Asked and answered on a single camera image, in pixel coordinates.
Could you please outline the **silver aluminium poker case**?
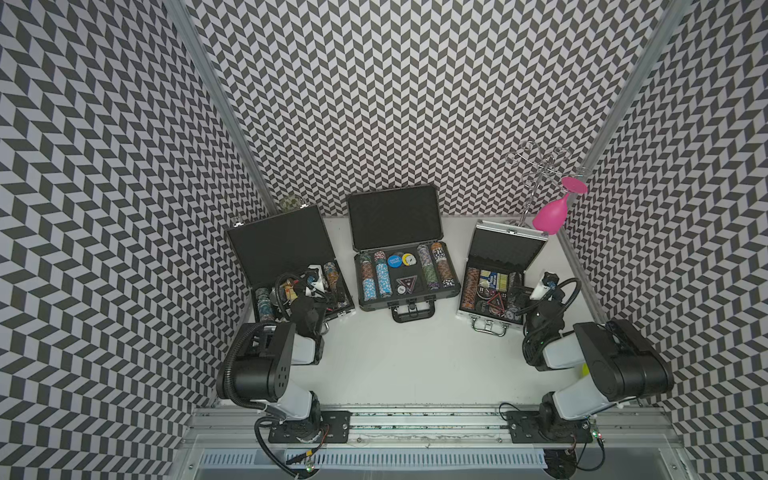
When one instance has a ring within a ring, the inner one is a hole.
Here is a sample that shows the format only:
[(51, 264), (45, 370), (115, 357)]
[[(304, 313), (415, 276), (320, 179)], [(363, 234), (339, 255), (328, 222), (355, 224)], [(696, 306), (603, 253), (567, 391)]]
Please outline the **silver aluminium poker case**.
[(501, 338), (521, 330), (532, 289), (526, 274), (549, 235), (479, 220), (470, 240), (457, 316), (479, 334)]

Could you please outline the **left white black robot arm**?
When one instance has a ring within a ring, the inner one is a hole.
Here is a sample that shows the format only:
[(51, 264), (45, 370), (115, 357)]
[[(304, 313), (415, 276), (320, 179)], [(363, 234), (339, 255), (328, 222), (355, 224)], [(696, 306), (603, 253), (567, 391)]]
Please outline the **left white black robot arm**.
[(311, 443), (328, 434), (317, 394), (291, 379), (294, 366), (324, 353), (327, 310), (335, 297), (318, 269), (280, 275), (251, 291), (255, 320), (243, 324), (216, 380), (217, 395), (271, 421), (271, 437)]

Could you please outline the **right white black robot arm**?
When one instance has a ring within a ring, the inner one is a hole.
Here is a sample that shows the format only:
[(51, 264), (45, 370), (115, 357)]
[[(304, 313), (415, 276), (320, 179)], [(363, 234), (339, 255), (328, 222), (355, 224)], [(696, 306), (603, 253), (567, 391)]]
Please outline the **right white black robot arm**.
[(521, 350), (529, 366), (540, 372), (588, 369), (515, 422), (536, 443), (587, 443), (591, 416), (627, 400), (669, 393), (674, 385), (670, 362), (632, 322), (588, 321), (564, 330), (565, 313), (580, 290), (578, 279), (546, 272), (523, 312)]

